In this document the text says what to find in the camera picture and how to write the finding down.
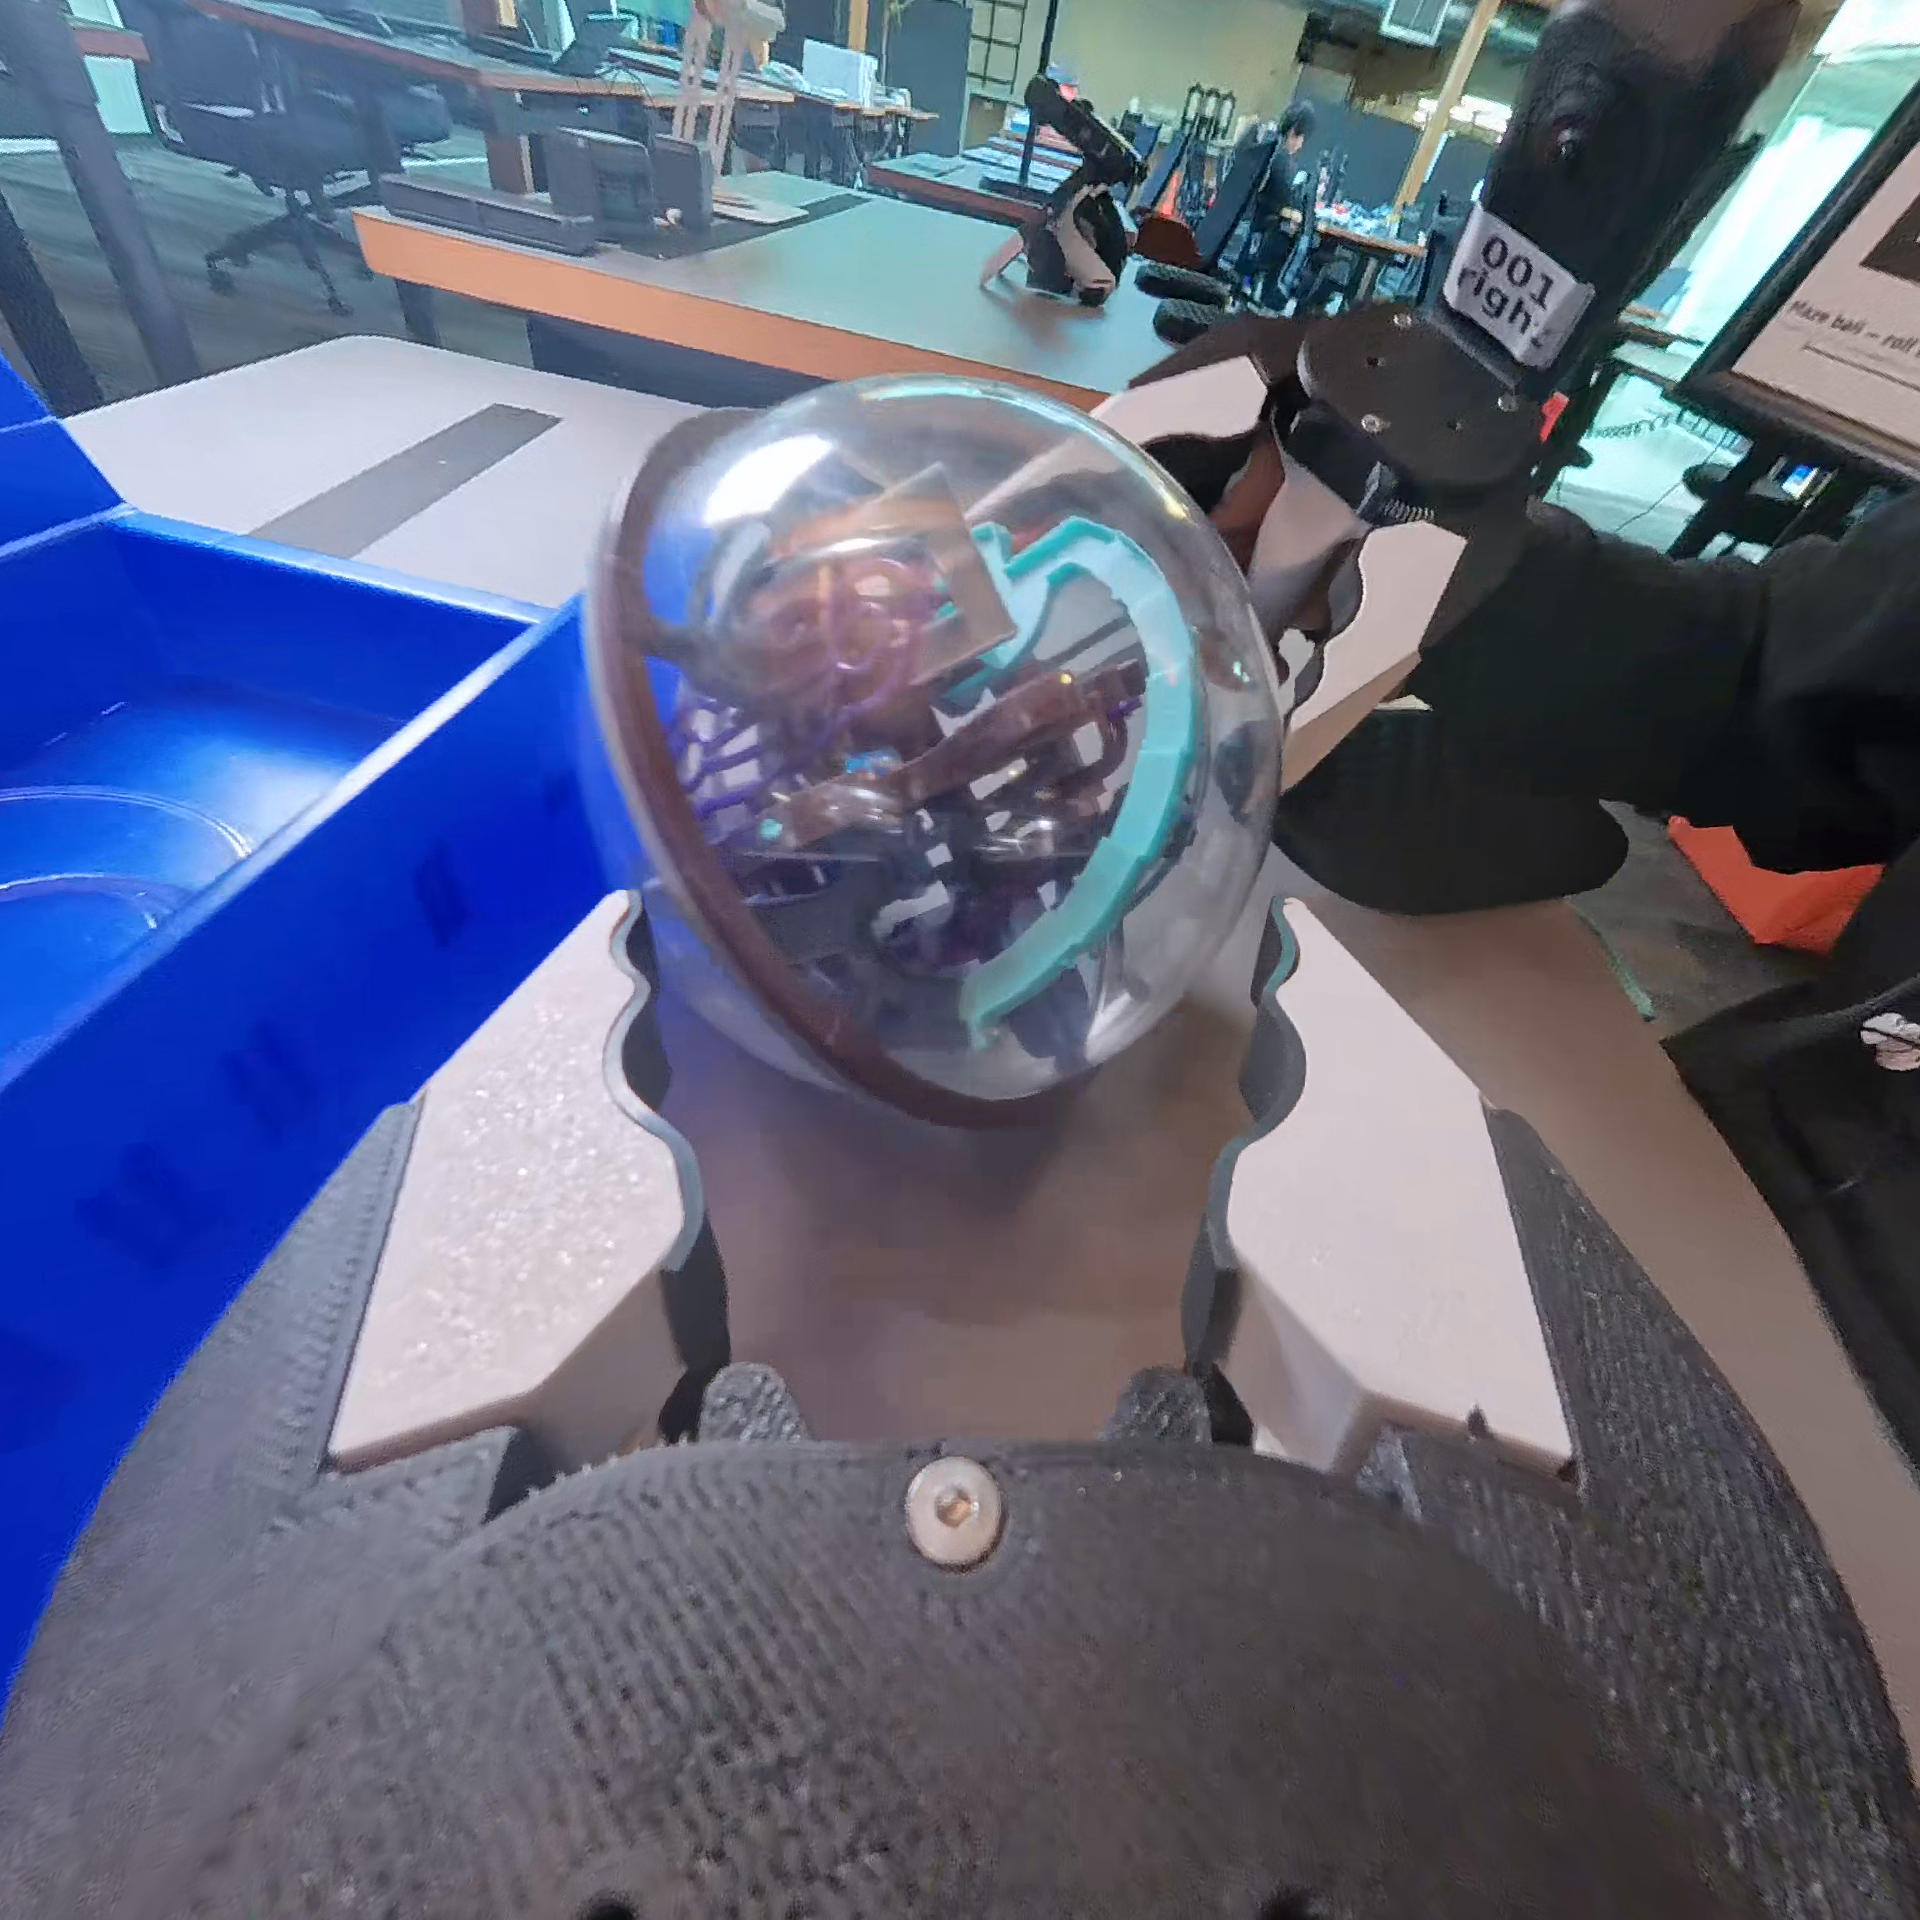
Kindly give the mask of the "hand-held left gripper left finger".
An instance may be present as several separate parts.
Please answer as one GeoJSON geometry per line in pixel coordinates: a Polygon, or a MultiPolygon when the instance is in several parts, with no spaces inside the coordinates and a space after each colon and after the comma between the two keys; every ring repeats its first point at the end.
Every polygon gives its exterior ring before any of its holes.
{"type": "Polygon", "coordinates": [[[650,929],[611,895],[423,1085],[333,1414],[343,1474],[518,1428],[569,1474],[689,1431],[721,1259],[659,1114],[650,929]]]}

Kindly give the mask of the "long pale desk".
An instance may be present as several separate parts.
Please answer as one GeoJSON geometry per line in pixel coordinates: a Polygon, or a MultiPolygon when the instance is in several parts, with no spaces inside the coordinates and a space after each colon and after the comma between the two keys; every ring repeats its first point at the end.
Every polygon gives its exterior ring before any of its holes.
{"type": "Polygon", "coordinates": [[[987,277],[1012,231],[871,194],[671,258],[529,251],[379,206],[354,226],[377,277],[802,379],[964,375],[1090,412],[1171,351],[1131,275],[1100,308],[1032,294],[987,277]]]}

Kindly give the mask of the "black backpack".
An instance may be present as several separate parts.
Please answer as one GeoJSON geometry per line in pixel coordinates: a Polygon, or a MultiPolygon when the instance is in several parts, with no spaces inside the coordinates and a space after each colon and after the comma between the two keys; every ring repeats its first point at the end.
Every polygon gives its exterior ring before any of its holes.
{"type": "Polygon", "coordinates": [[[1917,848],[1824,972],[1663,1044],[1787,1236],[1835,1340],[1917,1465],[1917,848]]]}

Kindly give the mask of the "clear plastic ball stand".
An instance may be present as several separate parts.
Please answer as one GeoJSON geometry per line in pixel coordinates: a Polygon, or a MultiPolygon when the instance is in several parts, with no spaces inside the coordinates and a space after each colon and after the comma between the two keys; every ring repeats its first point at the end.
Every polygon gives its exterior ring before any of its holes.
{"type": "Polygon", "coordinates": [[[6,988],[75,993],[254,848],[241,829],[186,801],[88,782],[6,786],[6,988]]]}

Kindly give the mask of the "black office chair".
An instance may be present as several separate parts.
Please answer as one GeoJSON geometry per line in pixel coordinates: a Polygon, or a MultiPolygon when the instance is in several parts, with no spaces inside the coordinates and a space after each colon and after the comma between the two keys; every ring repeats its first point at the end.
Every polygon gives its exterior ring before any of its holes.
{"type": "Polygon", "coordinates": [[[272,218],[234,231],[203,254],[210,291],[231,294],[238,271],[279,251],[312,275],[328,312],[346,319],[350,307],[324,247],[347,247],[337,217],[373,202],[379,175],[379,162],[367,159],[365,108],[346,71],[324,64],[303,73],[265,52],[245,28],[183,3],[129,3],[119,13],[147,52],[136,85],[159,144],[278,204],[272,218]]]}

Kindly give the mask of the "orange traffic cone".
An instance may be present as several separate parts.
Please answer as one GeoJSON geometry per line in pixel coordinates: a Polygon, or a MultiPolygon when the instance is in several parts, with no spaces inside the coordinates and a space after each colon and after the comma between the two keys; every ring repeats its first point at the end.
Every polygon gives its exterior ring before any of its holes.
{"type": "Polygon", "coordinates": [[[1824,959],[1883,879],[1882,866],[1779,875],[1758,866],[1731,829],[1672,819],[1667,842],[1758,949],[1824,959]]]}

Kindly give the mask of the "clear plastic maze ball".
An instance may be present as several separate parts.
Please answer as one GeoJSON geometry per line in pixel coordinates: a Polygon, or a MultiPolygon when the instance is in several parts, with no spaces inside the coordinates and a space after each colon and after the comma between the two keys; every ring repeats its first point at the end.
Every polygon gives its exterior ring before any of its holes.
{"type": "Polygon", "coordinates": [[[714,1030],[916,1125],[1028,1131],[1218,955],[1288,688],[1156,429],[873,377],[640,458],[581,596],[603,837],[714,1030]]]}

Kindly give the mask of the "spare hand-held gripper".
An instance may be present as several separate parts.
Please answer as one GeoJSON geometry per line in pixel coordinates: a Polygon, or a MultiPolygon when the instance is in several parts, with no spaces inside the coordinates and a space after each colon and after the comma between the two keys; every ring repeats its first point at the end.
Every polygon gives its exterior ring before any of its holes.
{"type": "Polygon", "coordinates": [[[1020,291],[1098,312],[1137,253],[1137,228],[1125,202],[1144,178],[1144,160],[1131,143],[1048,73],[1029,78],[1021,98],[1028,132],[1063,137],[1076,164],[1017,234],[987,258],[978,287],[987,292],[1020,268],[1020,291]]]}

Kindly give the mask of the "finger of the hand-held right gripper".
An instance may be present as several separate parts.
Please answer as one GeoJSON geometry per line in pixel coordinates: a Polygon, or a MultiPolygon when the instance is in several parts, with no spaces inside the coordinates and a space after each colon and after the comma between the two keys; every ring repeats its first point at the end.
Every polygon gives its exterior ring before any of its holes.
{"type": "Polygon", "coordinates": [[[1355,509],[1288,448],[1307,325],[1236,316],[1093,411],[1188,495],[1240,569],[1260,631],[1334,639],[1359,609],[1355,509]]]}
{"type": "Polygon", "coordinates": [[[1403,687],[1466,551],[1428,521],[1367,528],[1343,504],[1275,509],[1284,788],[1403,687]]]}

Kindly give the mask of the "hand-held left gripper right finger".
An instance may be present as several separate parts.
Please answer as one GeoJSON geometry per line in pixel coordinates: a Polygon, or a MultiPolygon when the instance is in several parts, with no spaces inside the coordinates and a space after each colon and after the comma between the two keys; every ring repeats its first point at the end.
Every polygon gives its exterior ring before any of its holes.
{"type": "Polygon", "coordinates": [[[1561,1474],[1569,1416],[1475,1085],[1300,901],[1270,905],[1191,1263],[1191,1363],[1251,1449],[1355,1474],[1379,1436],[1561,1474]]]}

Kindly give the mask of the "blue plastic bin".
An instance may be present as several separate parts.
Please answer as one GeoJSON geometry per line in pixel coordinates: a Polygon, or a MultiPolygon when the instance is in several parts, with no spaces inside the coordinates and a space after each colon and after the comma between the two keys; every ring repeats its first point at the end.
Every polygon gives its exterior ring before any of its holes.
{"type": "Polygon", "coordinates": [[[56,419],[4,366],[4,791],[251,854],[74,993],[4,982],[4,1683],[157,1400],[317,1192],[607,890],[581,583],[689,417],[351,348],[56,419]]]}

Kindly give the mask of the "black-framed marker sign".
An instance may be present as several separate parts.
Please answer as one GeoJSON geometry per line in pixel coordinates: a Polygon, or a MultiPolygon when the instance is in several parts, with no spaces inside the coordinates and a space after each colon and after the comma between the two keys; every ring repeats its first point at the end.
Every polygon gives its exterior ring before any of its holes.
{"type": "Polygon", "coordinates": [[[1706,345],[1674,402],[1750,444],[1916,484],[1916,88],[1706,345]]]}

